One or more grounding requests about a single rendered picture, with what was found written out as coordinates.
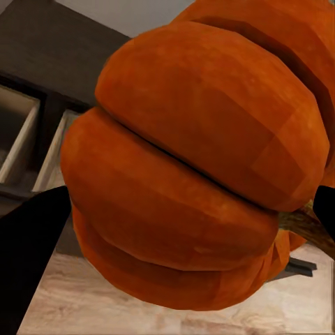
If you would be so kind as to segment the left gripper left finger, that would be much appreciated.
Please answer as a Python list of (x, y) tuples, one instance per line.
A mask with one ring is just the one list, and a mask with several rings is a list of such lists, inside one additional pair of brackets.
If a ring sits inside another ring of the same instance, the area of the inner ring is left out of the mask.
[(71, 210), (64, 185), (0, 218), (0, 335), (16, 335)]

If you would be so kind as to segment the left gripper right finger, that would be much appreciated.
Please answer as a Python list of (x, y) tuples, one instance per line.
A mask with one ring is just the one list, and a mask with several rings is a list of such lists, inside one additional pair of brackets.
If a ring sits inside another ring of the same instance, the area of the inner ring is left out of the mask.
[(313, 210), (335, 242), (335, 188), (319, 186), (315, 194)]

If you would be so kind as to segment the pumpkin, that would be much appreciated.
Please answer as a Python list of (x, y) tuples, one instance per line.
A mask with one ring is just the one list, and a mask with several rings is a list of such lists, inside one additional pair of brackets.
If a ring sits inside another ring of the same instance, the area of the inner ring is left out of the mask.
[(85, 257), (114, 287), (176, 310), (251, 297), (306, 242), (335, 188), (335, 5), (197, 0), (122, 45), (60, 168)]

